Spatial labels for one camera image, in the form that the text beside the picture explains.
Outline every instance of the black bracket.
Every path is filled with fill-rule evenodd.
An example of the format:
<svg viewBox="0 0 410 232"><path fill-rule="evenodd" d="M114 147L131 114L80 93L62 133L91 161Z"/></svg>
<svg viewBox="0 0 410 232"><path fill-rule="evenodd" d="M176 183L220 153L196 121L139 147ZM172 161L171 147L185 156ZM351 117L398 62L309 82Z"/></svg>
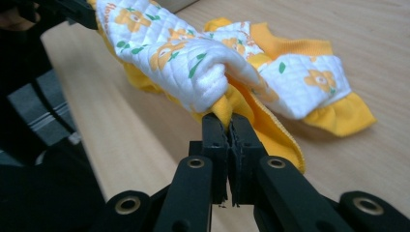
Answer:
<svg viewBox="0 0 410 232"><path fill-rule="evenodd" d="M287 159L268 156L248 119L233 115L229 131L213 114L202 141L190 143L172 183L149 197L125 191L111 198L91 231L210 231L212 205L254 205L260 231L410 231L410 220L371 194L344 193L336 203L317 192Z"/></svg>

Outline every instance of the towel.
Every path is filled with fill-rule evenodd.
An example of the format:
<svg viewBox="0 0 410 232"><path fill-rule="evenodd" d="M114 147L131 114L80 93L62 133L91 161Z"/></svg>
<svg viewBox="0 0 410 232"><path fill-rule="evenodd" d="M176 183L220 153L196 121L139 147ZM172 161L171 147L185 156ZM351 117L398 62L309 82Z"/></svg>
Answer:
<svg viewBox="0 0 410 232"><path fill-rule="evenodd" d="M259 97L273 112L337 136L376 122L365 102L351 90L329 42L277 38L266 23L232 23L224 17L209 21L205 31L223 35L214 38L237 49L258 70L278 95L275 101ZM227 39L238 33L236 43ZM250 51L249 46L260 49Z"/></svg>
<svg viewBox="0 0 410 232"><path fill-rule="evenodd" d="M363 101L350 98L358 96L326 42L278 41L266 24L226 18L199 32L149 0L88 2L134 87L165 94L198 121L213 112L226 130L233 113L247 117L268 154L290 160L301 172L301 149L273 112L340 136L372 123ZM362 106L370 120L352 124L355 113L340 119L346 101L353 102L352 112ZM339 110L332 114L329 108Z"/></svg>

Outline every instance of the wooden table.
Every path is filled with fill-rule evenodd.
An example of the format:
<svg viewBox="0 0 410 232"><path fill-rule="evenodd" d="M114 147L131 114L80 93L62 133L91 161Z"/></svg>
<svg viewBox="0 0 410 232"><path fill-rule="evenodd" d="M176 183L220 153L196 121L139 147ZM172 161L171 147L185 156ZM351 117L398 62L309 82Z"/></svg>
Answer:
<svg viewBox="0 0 410 232"><path fill-rule="evenodd" d="M410 217L409 1L201 0L177 15L199 30L226 16L267 21L279 37L331 41L378 123L335 138L282 119L305 153L306 177L334 200L363 190ZM105 197L169 184L189 141L201 139L200 125L164 96L132 88L96 32L61 24L43 41ZM255 231L251 207L214 207L213 230Z"/></svg>

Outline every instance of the bolt hole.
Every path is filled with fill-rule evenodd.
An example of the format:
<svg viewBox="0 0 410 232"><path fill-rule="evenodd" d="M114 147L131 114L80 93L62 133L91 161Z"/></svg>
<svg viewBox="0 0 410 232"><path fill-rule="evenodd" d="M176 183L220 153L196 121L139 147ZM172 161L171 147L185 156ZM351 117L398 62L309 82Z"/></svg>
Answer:
<svg viewBox="0 0 410 232"><path fill-rule="evenodd" d="M323 232L335 232L335 227L327 221L319 220L316 222L316 228Z"/></svg>
<svg viewBox="0 0 410 232"><path fill-rule="evenodd" d="M202 159L190 159L188 160L188 166L191 168L203 167L205 162Z"/></svg>
<svg viewBox="0 0 410 232"><path fill-rule="evenodd" d="M286 164L280 159L269 159L268 164L274 168L283 168Z"/></svg>
<svg viewBox="0 0 410 232"><path fill-rule="evenodd" d="M365 197L356 197L353 199L353 204L362 212L373 216L380 216L384 214L383 207L379 204Z"/></svg>
<svg viewBox="0 0 410 232"><path fill-rule="evenodd" d="M119 215L129 215L139 209L141 201L137 196L126 196L115 204L115 211Z"/></svg>
<svg viewBox="0 0 410 232"><path fill-rule="evenodd" d="M190 231L190 222L186 219L180 219L172 224L173 232L188 232Z"/></svg>

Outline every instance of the yellow cloth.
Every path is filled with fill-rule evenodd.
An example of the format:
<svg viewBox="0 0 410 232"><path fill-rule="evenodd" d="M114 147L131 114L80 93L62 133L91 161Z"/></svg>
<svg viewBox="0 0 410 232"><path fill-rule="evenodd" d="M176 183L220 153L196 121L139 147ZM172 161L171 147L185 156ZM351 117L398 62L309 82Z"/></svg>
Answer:
<svg viewBox="0 0 410 232"><path fill-rule="evenodd" d="M205 31L215 31L232 22L224 17L205 25ZM250 35L265 52L248 58L256 69L277 59L280 55L293 53L308 56L333 55L331 43L318 40L288 40L278 38L269 31L267 23L253 24ZM302 120L304 123L329 131L336 136L347 136L361 131L376 122L365 102L355 93L322 108L316 108Z"/></svg>
<svg viewBox="0 0 410 232"><path fill-rule="evenodd" d="M95 8L96 0L88 0L88 2ZM105 44L111 54L115 56L115 52L108 42L99 22L98 25L99 33L105 41ZM153 83L149 77L145 76L134 65L121 60L119 60L119 62L123 64L128 79L134 87L144 91L165 93L161 86ZM249 119L269 155L286 158L301 172L305 172L305 160L300 147L275 115L272 114L244 84L233 80L233 78L228 78L228 81L229 86L227 91L208 111L192 112L192 116L199 121L205 114L213 112L227 128L232 114L241 114ZM167 93L165 94L172 101L178 103L178 100Z"/></svg>

